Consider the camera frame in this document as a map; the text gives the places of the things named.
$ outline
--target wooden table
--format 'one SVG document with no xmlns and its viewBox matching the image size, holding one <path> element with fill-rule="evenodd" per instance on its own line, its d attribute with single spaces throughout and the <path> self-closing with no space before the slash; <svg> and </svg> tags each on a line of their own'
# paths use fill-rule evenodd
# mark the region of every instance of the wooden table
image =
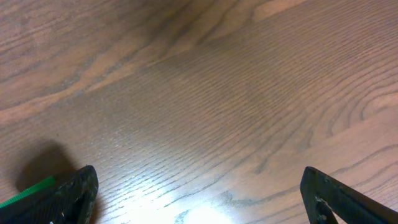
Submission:
<svg viewBox="0 0 398 224">
<path fill-rule="evenodd" d="M 398 210 L 398 1 L 0 9 L 0 201 L 91 164 L 96 223 L 308 223 L 314 166 Z"/>
</svg>

